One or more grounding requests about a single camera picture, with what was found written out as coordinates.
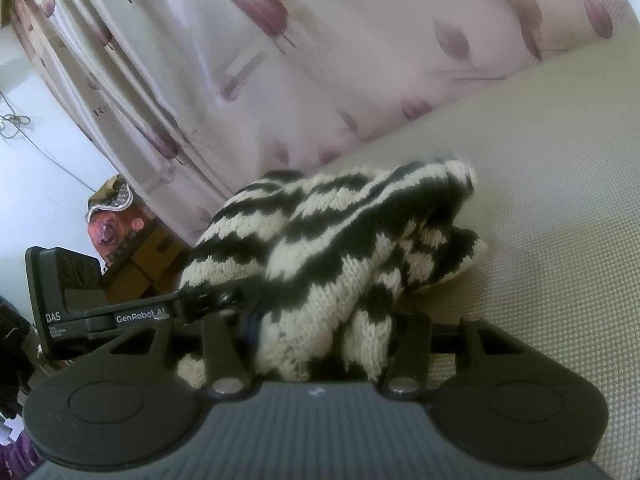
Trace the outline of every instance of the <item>wall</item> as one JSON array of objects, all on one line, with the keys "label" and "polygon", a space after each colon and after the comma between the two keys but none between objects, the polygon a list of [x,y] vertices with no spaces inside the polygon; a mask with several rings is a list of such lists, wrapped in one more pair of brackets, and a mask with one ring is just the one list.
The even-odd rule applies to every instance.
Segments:
[{"label": "wall", "polygon": [[[0,90],[17,114],[31,117],[28,136],[89,186],[116,173],[50,94],[10,27],[0,30]],[[0,102],[0,115],[7,113]],[[97,257],[84,222],[91,194],[21,136],[0,138],[0,295],[29,321],[24,252],[59,246]]]}]

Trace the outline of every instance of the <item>striped knit fabric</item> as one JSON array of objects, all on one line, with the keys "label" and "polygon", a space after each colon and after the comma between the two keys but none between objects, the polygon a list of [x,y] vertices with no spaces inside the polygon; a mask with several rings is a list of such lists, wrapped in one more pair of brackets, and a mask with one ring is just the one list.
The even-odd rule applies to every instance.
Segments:
[{"label": "striped knit fabric", "polygon": [[[473,188],[471,168],[457,160],[311,178],[268,173],[218,212],[180,287],[260,276],[258,375],[313,380],[323,362],[338,361],[376,381],[398,296],[453,278],[484,249],[453,226]],[[204,382],[193,357],[178,374]]]}]

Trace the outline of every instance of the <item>cord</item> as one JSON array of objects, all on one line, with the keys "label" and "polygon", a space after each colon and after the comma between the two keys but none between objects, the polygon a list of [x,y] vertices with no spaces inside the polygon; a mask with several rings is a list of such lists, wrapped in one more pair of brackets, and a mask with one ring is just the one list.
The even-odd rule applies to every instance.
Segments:
[{"label": "cord", "polygon": [[78,176],[74,175],[73,173],[71,173],[71,171],[69,171],[67,168],[65,168],[62,164],[60,164],[58,161],[56,161],[54,158],[50,157],[49,155],[47,155],[47,153],[43,152],[42,149],[40,148],[40,146],[38,146],[35,142],[33,142],[31,140],[31,138],[24,132],[24,130],[22,129],[23,126],[27,126],[28,124],[31,124],[31,118],[29,116],[26,115],[18,115],[15,113],[15,109],[14,107],[12,107],[9,104],[9,101],[7,100],[7,98],[5,97],[5,95],[2,93],[2,91],[0,90],[0,96],[2,97],[2,100],[5,102],[5,104],[8,106],[9,110],[11,110],[10,114],[7,115],[0,115],[0,126],[2,121],[6,121],[8,123],[11,123],[13,126],[15,126],[15,133],[11,136],[6,135],[3,131],[3,128],[0,128],[0,136],[3,139],[6,140],[11,140],[11,139],[15,139],[15,137],[17,137],[18,134],[22,134],[24,136],[25,139],[27,139],[30,144],[36,149],[38,150],[42,155],[44,155],[46,158],[48,158],[51,162],[53,162],[57,167],[60,168],[60,170],[64,171],[66,174],[68,174],[68,176],[70,176],[72,179],[74,179],[75,181],[79,182],[80,184],[82,184],[85,188],[87,188],[89,191],[95,193],[95,189],[91,186],[89,186],[87,183],[85,183],[82,179],[80,179]]}]

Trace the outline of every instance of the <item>floral curtain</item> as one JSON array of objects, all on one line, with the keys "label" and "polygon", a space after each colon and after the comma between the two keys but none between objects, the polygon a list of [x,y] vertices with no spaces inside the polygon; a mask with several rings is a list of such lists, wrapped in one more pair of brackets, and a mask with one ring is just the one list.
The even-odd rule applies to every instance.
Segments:
[{"label": "floral curtain", "polygon": [[78,127],[190,243],[266,170],[314,171],[638,22],[627,0],[13,0],[12,21]]}]

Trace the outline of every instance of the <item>curtain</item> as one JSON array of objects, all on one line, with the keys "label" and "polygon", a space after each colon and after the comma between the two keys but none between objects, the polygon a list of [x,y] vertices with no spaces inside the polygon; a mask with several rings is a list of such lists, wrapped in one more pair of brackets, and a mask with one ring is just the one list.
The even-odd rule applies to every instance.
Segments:
[{"label": "curtain", "polygon": [[312,172],[637,21],[627,0],[12,3],[50,90],[191,244],[265,171]]}]

